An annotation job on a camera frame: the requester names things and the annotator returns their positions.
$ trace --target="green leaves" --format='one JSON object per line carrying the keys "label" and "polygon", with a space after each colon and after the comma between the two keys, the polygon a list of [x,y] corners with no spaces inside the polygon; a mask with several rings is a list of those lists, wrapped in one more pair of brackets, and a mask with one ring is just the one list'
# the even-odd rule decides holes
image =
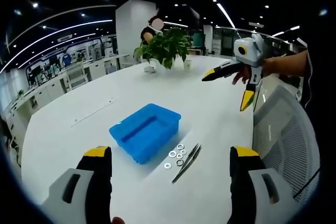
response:
{"label": "green leaves", "polygon": [[143,55],[142,47],[138,47],[134,50],[134,57],[139,60],[140,57]]}
{"label": "green leaves", "polygon": [[163,34],[155,35],[148,45],[141,43],[140,47],[135,49],[134,57],[138,60],[143,56],[148,62],[154,58],[164,67],[171,69],[176,55],[180,55],[185,61],[189,46],[191,46],[191,39],[186,31],[173,28]]}
{"label": "green leaves", "polygon": [[173,59],[172,58],[166,58],[164,59],[164,62],[163,62],[163,65],[168,68],[168,69],[171,69],[172,68],[172,65],[173,65]]}

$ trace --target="tweezers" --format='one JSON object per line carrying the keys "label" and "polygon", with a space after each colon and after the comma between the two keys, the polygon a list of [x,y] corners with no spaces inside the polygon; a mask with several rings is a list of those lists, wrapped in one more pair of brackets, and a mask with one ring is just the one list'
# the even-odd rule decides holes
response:
{"label": "tweezers", "polygon": [[176,177],[173,179],[172,184],[175,183],[182,176],[182,174],[193,164],[193,162],[198,157],[198,154],[201,151],[201,149],[202,149],[202,145],[198,145],[198,144],[195,145],[195,147],[189,153],[186,161],[182,165],[181,170],[176,175]]}

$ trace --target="white plant pot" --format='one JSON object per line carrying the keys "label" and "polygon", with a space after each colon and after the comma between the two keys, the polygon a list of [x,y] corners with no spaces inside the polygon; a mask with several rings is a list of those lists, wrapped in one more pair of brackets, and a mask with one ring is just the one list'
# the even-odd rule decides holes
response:
{"label": "white plant pot", "polygon": [[154,65],[155,71],[158,73],[166,73],[166,72],[171,71],[174,68],[174,64],[175,64],[175,60],[173,59],[172,67],[168,69],[168,68],[165,68],[164,65],[160,64],[160,62],[157,59],[151,59],[150,62],[151,62],[151,65]]}

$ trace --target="blue plastic tray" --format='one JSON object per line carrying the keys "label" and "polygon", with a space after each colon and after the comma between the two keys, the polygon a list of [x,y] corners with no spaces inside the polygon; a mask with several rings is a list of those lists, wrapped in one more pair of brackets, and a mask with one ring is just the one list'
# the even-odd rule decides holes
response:
{"label": "blue plastic tray", "polygon": [[181,115],[150,103],[110,128],[116,142],[145,164],[179,130]]}

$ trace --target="white table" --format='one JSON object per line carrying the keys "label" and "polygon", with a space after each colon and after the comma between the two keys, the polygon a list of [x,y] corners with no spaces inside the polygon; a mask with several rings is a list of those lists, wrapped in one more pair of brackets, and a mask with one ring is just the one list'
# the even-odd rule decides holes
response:
{"label": "white table", "polygon": [[[166,74],[144,73],[148,63],[117,71],[35,113],[22,154],[22,179],[32,199],[41,204],[49,186],[65,170],[76,168],[84,152],[108,145],[113,170],[111,217],[119,216],[127,224],[225,223],[231,215],[230,147],[251,147],[253,110],[239,111],[245,86],[233,86],[232,77],[201,81],[207,70],[225,59],[189,59],[190,71],[183,70],[181,60]],[[171,145],[181,141],[188,152],[196,143],[203,146],[197,160],[174,185],[171,181],[179,168],[175,159],[167,156],[171,146],[146,165],[139,165],[109,134],[111,126],[148,103],[182,115]],[[170,170],[163,167],[166,162],[172,163]]]}

